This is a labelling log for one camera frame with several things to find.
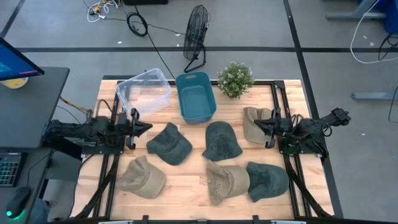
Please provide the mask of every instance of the potted plant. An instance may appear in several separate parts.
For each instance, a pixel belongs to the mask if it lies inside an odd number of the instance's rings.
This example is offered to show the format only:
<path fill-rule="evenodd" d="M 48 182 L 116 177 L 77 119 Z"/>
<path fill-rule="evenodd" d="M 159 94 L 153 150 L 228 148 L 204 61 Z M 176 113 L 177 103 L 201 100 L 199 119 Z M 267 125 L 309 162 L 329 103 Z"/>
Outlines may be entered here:
<path fill-rule="evenodd" d="M 240 99 L 254 83 L 252 71 L 243 63 L 231 62 L 218 72 L 218 88 L 231 99 Z"/>

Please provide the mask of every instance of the electric fan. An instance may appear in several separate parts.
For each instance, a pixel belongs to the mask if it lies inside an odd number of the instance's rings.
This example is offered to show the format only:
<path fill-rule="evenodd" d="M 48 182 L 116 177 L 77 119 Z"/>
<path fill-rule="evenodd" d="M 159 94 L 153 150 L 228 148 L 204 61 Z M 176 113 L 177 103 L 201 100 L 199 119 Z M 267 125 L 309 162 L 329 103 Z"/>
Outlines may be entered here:
<path fill-rule="evenodd" d="M 184 57 L 190 61 L 185 67 L 184 72 L 191 72 L 206 64 L 206 48 L 203 45 L 205 41 L 206 31 L 209 24 L 207 9 L 200 5 L 195 6 L 189 17 L 187 31 L 184 40 Z M 198 59 L 200 51 L 203 49 L 203 63 L 193 68 L 189 68 L 192 62 Z"/>

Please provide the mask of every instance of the wooden tabletop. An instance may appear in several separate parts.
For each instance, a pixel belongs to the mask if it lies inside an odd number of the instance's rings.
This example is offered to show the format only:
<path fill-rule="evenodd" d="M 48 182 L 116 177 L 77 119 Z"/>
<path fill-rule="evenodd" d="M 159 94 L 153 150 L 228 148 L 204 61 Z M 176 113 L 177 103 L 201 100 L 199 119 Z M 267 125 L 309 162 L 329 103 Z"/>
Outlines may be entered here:
<path fill-rule="evenodd" d="M 116 88 L 116 80 L 101 82 L 98 100 L 104 99 L 112 105 Z M 300 80 L 285 80 L 287 98 L 292 114 L 300 113 L 308 117 L 308 108 Z M 234 158 L 217 162 L 219 165 L 241 165 L 246 167 L 249 161 L 273 164 L 284 168 L 282 155 L 278 146 L 265 149 L 264 145 L 249 142 L 243 135 L 243 108 L 274 108 L 271 88 L 254 85 L 240 100 L 230 100 L 214 86 L 213 91 L 217 102 L 217 111 L 211 121 L 203 124 L 188 125 L 180 115 L 177 89 L 172 86 L 170 105 L 150 116 L 141 119 L 152 123 L 153 128 L 140 138 L 135 138 L 137 148 L 134 151 L 125 148 L 119 160 L 118 177 L 126 170 L 129 162 L 139 156 L 146 155 L 147 160 L 166 174 L 166 183 L 160 195 L 155 199 L 144 199 L 130 192 L 115 189 L 111 219 L 140 220 L 149 215 L 151 220 L 250 220 L 253 215 L 260 219 L 292 219 L 293 211 L 289 191 L 285 194 L 261 199 L 253 203 L 248 194 L 227 198 L 218 206 L 210 202 L 206 181 L 206 160 L 201 155 L 205 150 L 205 130 L 214 121 L 226 121 L 232 125 L 243 153 Z M 110 112 L 102 105 L 99 114 L 110 116 Z M 168 122 L 177 125 L 178 130 L 191 142 L 193 150 L 179 166 L 171 166 L 158 156 L 148 154 L 146 142 L 155 137 L 165 128 Z M 76 215 L 89 201 L 98 186 L 103 156 L 94 156 L 81 169 L 75 192 L 75 206 L 72 216 Z M 328 187 L 320 159 L 314 154 L 300 155 L 305 183 L 317 202 L 327 211 L 333 213 Z M 301 194 L 296 188 L 300 214 L 304 215 Z M 101 211 L 104 212 L 104 194 Z"/>

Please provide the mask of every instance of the monitor screen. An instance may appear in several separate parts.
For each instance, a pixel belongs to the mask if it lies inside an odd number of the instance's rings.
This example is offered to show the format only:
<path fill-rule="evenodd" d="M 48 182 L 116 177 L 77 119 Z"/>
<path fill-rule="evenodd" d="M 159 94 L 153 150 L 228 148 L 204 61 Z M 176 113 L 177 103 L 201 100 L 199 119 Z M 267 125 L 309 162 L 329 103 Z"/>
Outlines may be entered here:
<path fill-rule="evenodd" d="M 43 70 L 0 38 L 0 81 L 42 74 Z"/>

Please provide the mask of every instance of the gray floor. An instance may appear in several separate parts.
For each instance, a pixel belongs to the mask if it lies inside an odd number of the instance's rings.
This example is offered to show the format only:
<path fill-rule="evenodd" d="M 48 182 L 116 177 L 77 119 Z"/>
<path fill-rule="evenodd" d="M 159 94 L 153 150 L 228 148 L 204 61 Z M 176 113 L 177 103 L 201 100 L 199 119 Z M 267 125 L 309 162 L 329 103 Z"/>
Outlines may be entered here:
<path fill-rule="evenodd" d="M 302 47 L 349 47 L 356 21 L 328 21 L 327 11 L 352 10 L 356 1 L 290 0 Z M 3 1 L 0 30 L 16 6 Z M 207 46 L 293 47 L 289 25 L 280 0 L 170 0 L 166 6 L 139 6 L 140 13 L 153 25 L 185 32 L 193 6 L 203 4 L 211 13 Z M 132 7 L 125 7 L 127 12 Z M 109 17 L 124 18 L 122 10 L 111 7 Z M 183 37 L 150 28 L 159 47 L 183 44 Z M 386 33 L 379 21 L 363 22 L 355 47 L 378 47 Z M 6 40 L 15 47 L 150 47 L 146 38 L 131 34 L 125 22 L 86 20 L 82 1 L 65 3 L 51 0 L 25 0 Z M 174 75 L 182 73 L 187 61 L 181 52 L 161 53 Z M 171 78 L 155 52 L 26 53 L 40 66 L 71 69 L 62 95 L 85 107 L 94 107 L 103 75 L 136 75 L 160 68 Z M 377 54 L 358 54 L 363 60 L 376 60 Z M 345 218 L 398 222 L 398 184 L 395 134 L 398 124 L 389 123 L 388 102 L 358 102 L 354 91 L 392 91 L 398 83 L 396 62 L 363 65 L 348 53 L 305 53 L 319 114 L 339 106 L 352 117 L 349 126 L 335 128 L 327 139 L 331 164 Z M 203 70 L 216 78 L 229 61 L 249 65 L 258 79 L 301 79 L 297 56 L 292 52 L 208 52 Z M 398 107 L 392 112 L 398 120 Z M 83 121 L 84 116 L 73 111 Z M 57 110 L 55 118 L 73 121 Z M 72 204 L 73 183 L 55 181 L 46 198 L 55 201 L 51 217 L 64 217 Z"/>

